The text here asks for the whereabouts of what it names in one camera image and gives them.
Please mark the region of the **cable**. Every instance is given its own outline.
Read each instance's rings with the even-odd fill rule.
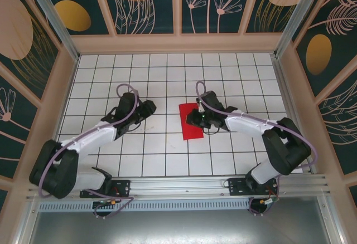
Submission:
[[[304,165],[301,165],[301,166],[298,166],[298,167],[296,167],[296,169],[301,169],[301,168],[303,168],[303,167],[309,167],[309,166],[311,166],[311,165],[313,165],[313,164],[315,164],[315,163],[317,162],[317,159],[319,158],[319,154],[317,153],[317,150],[316,150],[315,147],[314,147],[306,138],[304,138],[302,135],[298,134],[297,132],[295,132],[295,131],[293,131],[293,130],[291,130],[291,129],[289,129],[289,128],[286,128],[286,127],[284,127],[284,126],[281,126],[281,125],[279,125],[279,124],[272,123],[271,121],[264,120],[264,119],[260,119],[260,118],[254,117],[254,116],[250,116],[250,115],[248,115],[248,114],[246,114],[246,113],[228,113],[228,112],[224,112],[224,111],[220,111],[220,110],[218,110],[218,109],[212,108],[210,105],[208,105],[208,104],[202,99],[202,97],[201,97],[201,95],[200,95],[200,93],[199,93],[199,84],[202,84],[202,86],[203,86],[203,88],[204,88],[204,92],[203,92],[203,93],[206,92],[206,85],[205,85],[205,83],[204,83],[203,81],[198,81],[198,82],[196,82],[196,93],[197,93],[197,97],[199,98],[200,102],[201,102],[203,105],[205,105],[208,109],[210,109],[210,110],[212,110],[212,111],[214,111],[214,112],[216,112],[216,113],[219,113],[219,114],[223,114],[223,115],[227,115],[227,116],[246,117],[246,118],[250,118],[250,119],[259,121],[259,122],[264,123],[264,124],[268,124],[268,125],[277,127],[277,128],[279,128],[279,129],[281,129],[281,130],[283,130],[283,131],[286,131],[286,132],[288,132],[288,133],[290,133],[290,134],[292,134],[292,135],[298,137],[301,141],[305,142],[305,143],[311,148],[311,150],[312,150],[312,152],[314,153],[315,156],[314,156],[312,162],[307,163],[307,164],[304,164]],[[278,197],[278,195],[279,195],[280,176],[281,176],[281,174],[277,176],[277,194],[276,194],[277,197]],[[251,214],[253,214],[253,215],[262,214],[262,213],[259,213],[259,212],[257,212],[257,211],[255,211],[255,210],[252,209],[251,205],[252,205],[253,199],[254,199],[254,197],[252,197],[252,198],[249,199],[248,211],[249,211]],[[267,213],[268,211],[270,211],[271,208],[272,208],[272,206],[271,206],[269,209],[267,209],[264,213]]]
[[[140,125],[141,125],[141,121],[140,121],[140,123],[138,124],[138,126],[136,126],[134,129],[132,129],[132,130],[128,130],[127,131],[127,133],[130,133],[131,131],[135,131],[136,129],[138,129],[139,127],[140,127]]]
[[[206,135],[214,135],[214,134],[216,134],[216,133],[219,132],[219,129],[220,129],[220,128],[218,128],[218,130],[215,131],[215,132],[213,132],[213,133],[210,133],[210,132],[207,132],[207,133],[206,133],[205,130],[203,130],[203,133],[206,134]]]
[[[225,180],[224,182],[223,182],[223,187],[224,188],[228,188],[229,189],[229,186],[225,186],[224,184],[225,184],[225,182],[228,182],[228,180]]]
[[[117,125],[117,124],[120,124],[120,123],[126,121],[126,120],[129,119],[129,117],[134,113],[134,111],[135,111],[135,109],[136,109],[136,107],[137,107],[137,105],[138,105],[138,97],[139,97],[138,91],[135,90],[135,89],[134,89],[131,85],[129,85],[129,84],[119,84],[119,85],[117,86],[117,95],[119,96],[119,98],[120,98],[119,88],[122,87],[122,86],[128,86],[128,87],[133,91],[133,93],[134,93],[134,106],[133,106],[133,109],[132,109],[132,110],[129,112],[129,114],[126,115],[123,119],[118,120],[118,121],[116,121],[115,123],[105,124],[105,125],[102,125],[102,126],[98,126],[98,127],[96,127],[96,128],[92,128],[91,130],[86,131],[85,133],[83,133],[83,134],[77,136],[74,140],[72,140],[72,141],[69,142],[68,144],[64,145],[61,149],[59,149],[59,150],[55,153],[55,155],[50,159],[50,161],[48,162],[48,164],[46,165],[46,168],[45,168],[45,170],[44,170],[44,172],[43,172],[43,174],[42,174],[42,176],[41,176],[41,178],[40,178],[40,182],[39,182],[39,184],[38,184],[38,194],[40,195],[41,198],[47,198],[47,197],[50,197],[50,196],[51,196],[51,194],[44,195],[44,194],[42,193],[42,186],[43,186],[43,184],[44,184],[45,177],[46,177],[47,173],[49,172],[49,169],[51,168],[53,162],[55,161],[55,159],[56,159],[66,148],[68,148],[69,146],[73,145],[76,141],[82,139],[83,137],[86,137],[87,135],[89,135],[89,134],[91,134],[91,133],[93,133],[93,132],[95,132],[95,131],[97,131],[97,130],[101,130],[101,129],[104,129],[104,128],[107,128],[107,127],[112,127],[112,126],[115,126],[115,125]]]
[[[122,205],[119,209],[117,209],[116,211],[114,212],[111,212],[110,214],[108,214],[107,216],[103,217],[103,219],[106,219],[106,218],[111,218],[113,217],[114,215],[118,214],[122,209],[124,209],[127,205],[129,205],[131,203],[131,201],[134,200],[133,197],[128,197],[128,198],[123,198],[123,197],[108,197],[107,195],[104,195],[104,194],[100,194],[96,191],[93,191],[91,189],[86,189],[87,192],[89,193],[92,193],[93,195],[96,195],[98,197],[103,197],[103,198],[108,198],[108,199],[118,199],[118,200],[124,200],[124,199],[128,199],[129,201],[126,202],[124,205]],[[105,204],[100,204],[98,206],[96,206],[96,208],[94,209],[94,215],[95,217],[98,219],[99,218],[99,215],[97,214],[97,210],[104,206]]]
[[[281,126],[281,125],[279,125],[279,124],[277,124],[277,123],[272,123],[271,121],[268,121],[268,120],[256,118],[256,117],[250,116],[250,115],[248,115],[248,114],[246,114],[246,113],[229,113],[229,112],[220,111],[220,110],[218,110],[218,109],[214,109],[214,108],[212,108],[210,105],[208,105],[208,104],[202,99],[202,97],[201,97],[201,95],[200,95],[200,93],[199,93],[199,84],[202,84],[203,87],[204,87],[204,92],[203,92],[203,93],[206,92],[206,85],[205,85],[205,83],[204,83],[203,81],[198,81],[198,82],[196,82],[196,93],[197,93],[197,97],[199,98],[200,102],[201,102],[202,104],[204,104],[208,109],[210,109],[210,110],[212,110],[212,111],[214,111],[214,112],[216,112],[216,113],[219,113],[219,114],[223,114],[223,115],[227,115],[227,116],[237,116],[237,117],[242,117],[242,116],[243,116],[243,117],[246,117],[246,118],[250,118],[250,119],[259,121],[259,122],[264,123],[264,124],[268,124],[268,125],[277,127],[277,128],[279,128],[279,129],[281,129],[281,130],[283,130],[283,131],[286,131],[286,132],[288,132],[288,133],[290,133],[290,134],[292,134],[292,135],[298,137],[301,141],[305,142],[305,143],[311,148],[312,152],[315,154],[315,157],[313,158],[312,162],[307,163],[307,164],[304,164],[304,165],[301,165],[301,166],[298,166],[298,167],[296,167],[296,169],[301,169],[301,168],[303,168],[303,167],[309,167],[309,166],[311,166],[311,165],[313,165],[313,164],[315,164],[315,163],[317,162],[317,159],[318,159],[318,157],[319,157],[319,155],[318,155],[318,153],[317,153],[317,150],[316,150],[315,147],[314,147],[306,138],[304,138],[302,135],[298,134],[297,132],[295,132],[295,131],[293,131],[293,130],[291,130],[291,129],[289,129],[289,128],[286,128],[286,127],[284,127],[284,126]]]

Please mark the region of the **enclosure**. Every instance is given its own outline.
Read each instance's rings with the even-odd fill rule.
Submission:
[[[0,0],[1,243],[357,242],[355,6]],[[225,185],[268,158],[261,138],[215,129],[182,138],[179,105],[196,103],[197,81],[224,107],[289,117],[316,148],[279,178],[280,200],[262,217],[247,211],[259,195]],[[118,106],[120,84],[155,113],[80,163],[128,182],[134,200],[101,221],[97,199],[79,191],[41,198],[28,179],[43,144],[95,126]]]

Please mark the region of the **aluminum frame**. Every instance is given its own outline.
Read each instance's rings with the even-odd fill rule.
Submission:
[[[298,29],[300,23],[302,22],[304,16],[310,9],[313,0],[300,0],[297,4],[294,12],[292,13],[286,27],[283,31],[282,36],[277,43],[277,47],[274,51],[275,57],[280,58],[285,52],[285,49],[289,45],[293,35],[295,34],[296,30]]]
[[[290,97],[289,87],[284,79],[283,67],[278,59],[273,59],[273,66],[277,74],[277,80],[282,91],[282,97],[287,108],[287,113],[298,125],[301,125],[298,116],[296,115],[295,106]],[[78,63],[74,69],[72,78],[74,77],[77,67]],[[241,177],[244,177],[244,175],[129,179],[131,180],[131,196],[134,197],[134,200],[142,202],[188,199],[192,201],[209,199],[222,202],[227,199],[247,198],[247,196],[230,196],[228,188],[224,187],[228,178]],[[280,197],[317,197],[331,243],[347,243],[336,211],[334,211],[335,209],[330,197],[329,187],[323,174],[291,174],[286,177],[283,176],[280,179]],[[56,198],[39,198],[37,195],[37,187],[35,186],[29,189],[26,200],[27,204],[22,216],[22,223],[17,229],[16,237],[13,241],[14,244],[30,242],[41,203],[59,201]],[[64,200],[70,202],[93,202],[92,199],[79,198],[78,193],[70,193]]]
[[[63,45],[67,48],[70,56],[75,61],[78,60],[79,52],[75,47],[67,28],[62,23],[61,18],[55,10],[55,7],[52,4],[51,0],[37,0],[37,2],[45,13],[46,17],[49,19],[54,30],[57,32],[57,35],[62,40]]]

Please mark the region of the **white grid mat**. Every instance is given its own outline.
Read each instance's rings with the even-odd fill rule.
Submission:
[[[81,56],[59,139],[97,124],[118,105],[116,87],[130,83],[142,101],[154,101],[155,114],[83,163],[114,177],[247,173],[267,158],[261,139],[220,131],[183,141],[179,104],[196,102],[197,80],[204,80],[223,105],[259,118],[286,116],[267,53],[87,55]]]

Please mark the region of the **dark teal wallpaper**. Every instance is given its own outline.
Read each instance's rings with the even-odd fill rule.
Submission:
[[[40,12],[41,12],[41,14],[43,15],[43,17],[46,19],[47,24],[50,25],[52,31],[53,31],[54,34],[56,35],[57,40],[58,40],[60,43],[62,43],[60,37],[58,36],[57,32],[56,32],[55,29],[53,28],[52,24],[51,24],[51,23],[49,22],[49,20],[47,19],[46,14],[44,13],[44,11],[42,10],[42,8],[41,8],[40,5],[38,4],[37,0],[33,0],[33,1],[34,1],[34,3],[36,4],[37,8],[40,10]]]
[[[7,191],[0,189],[0,213],[1,213],[2,207],[4,206],[6,195],[7,195]]]
[[[354,203],[356,205],[356,208],[357,208],[357,185],[351,186],[350,187],[350,192],[351,192],[353,201],[354,201]]]
[[[246,2],[182,0],[182,33],[237,33]]]
[[[294,35],[292,36],[292,41],[295,41],[296,37],[299,35],[303,25],[305,24],[305,20],[308,18],[308,16],[311,14],[311,11],[313,10],[313,8],[315,7],[316,3],[318,0],[313,0],[309,10],[307,11],[307,13],[305,14],[303,20],[301,21],[299,27],[296,29],[296,32],[294,33]]]
[[[298,1],[256,0],[246,32],[283,32]]]
[[[173,33],[172,0],[107,0],[117,34]]]
[[[106,35],[98,0],[51,0],[71,35]]]
[[[357,0],[326,0],[296,48],[314,95],[355,57]]]
[[[0,0],[0,62],[42,98],[58,49],[25,0]]]
[[[343,173],[357,171],[357,70],[319,108]]]
[[[37,108],[0,77],[0,175],[13,178]]]

